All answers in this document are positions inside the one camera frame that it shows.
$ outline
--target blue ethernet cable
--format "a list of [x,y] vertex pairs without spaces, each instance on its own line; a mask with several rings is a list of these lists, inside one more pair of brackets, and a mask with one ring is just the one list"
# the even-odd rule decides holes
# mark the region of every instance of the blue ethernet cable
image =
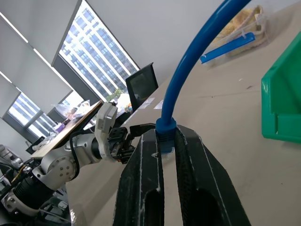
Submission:
[[176,128],[176,121],[172,117],[174,105],[190,71],[218,33],[249,2],[250,0],[225,0],[193,39],[168,85],[161,118],[156,121],[159,137],[173,137]]

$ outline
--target desk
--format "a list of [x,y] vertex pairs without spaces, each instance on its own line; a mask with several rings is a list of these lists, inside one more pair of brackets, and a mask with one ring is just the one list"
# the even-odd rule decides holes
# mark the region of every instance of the desk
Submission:
[[[229,173],[253,226],[301,225],[301,145],[261,135],[261,78],[301,29],[301,2],[271,16],[271,43],[210,70],[197,63],[174,110],[178,124],[194,129]],[[155,122],[154,107],[168,79],[126,127]],[[124,166],[101,161],[67,184],[75,225],[111,225]],[[165,225],[181,226],[174,155],[163,162]]]
[[31,155],[32,158],[41,159],[52,149],[55,149],[62,141],[68,139],[69,135],[81,125],[81,123],[90,116],[94,116],[96,110],[103,104],[102,101],[97,102],[96,104],[90,106],[90,110],[76,122],[69,122],[66,127],[48,144],[44,145],[41,149],[37,150]]

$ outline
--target plastic container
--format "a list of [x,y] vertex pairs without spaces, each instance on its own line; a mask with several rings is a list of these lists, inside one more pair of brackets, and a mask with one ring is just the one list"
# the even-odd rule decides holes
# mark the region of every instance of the plastic container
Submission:
[[201,56],[201,63],[208,67],[217,66],[236,58],[240,53],[252,49],[268,41],[268,17],[261,6],[257,6],[260,13],[250,15],[248,21],[241,24],[230,35],[217,36],[218,41],[212,42]]
[[261,132],[301,143],[301,32],[261,80]]

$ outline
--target table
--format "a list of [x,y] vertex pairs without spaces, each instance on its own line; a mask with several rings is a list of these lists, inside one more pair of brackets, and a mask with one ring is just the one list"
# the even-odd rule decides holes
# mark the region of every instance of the table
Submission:
[[[253,226],[301,225],[301,145],[261,135],[261,78],[301,29],[301,2],[271,16],[270,44],[208,70],[197,63],[174,110],[229,173]],[[155,122],[170,78],[125,126]],[[101,161],[67,184],[74,225],[111,225],[124,165]],[[180,226],[174,155],[163,162],[165,225]]]
[[37,150],[31,155],[32,158],[41,159],[52,149],[55,149],[62,141],[68,139],[69,135],[81,125],[81,123],[88,117],[93,117],[97,113],[97,109],[103,104],[103,101],[99,101],[90,106],[90,110],[76,122],[69,122],[66,127],[48,144],[44,145],[41,149]]

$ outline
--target green plastic bin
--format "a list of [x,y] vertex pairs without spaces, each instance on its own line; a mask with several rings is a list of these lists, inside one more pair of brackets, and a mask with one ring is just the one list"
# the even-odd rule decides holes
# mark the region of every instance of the green plastic bin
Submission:
[[301,32],[261,80],[261,132],[301,143]]

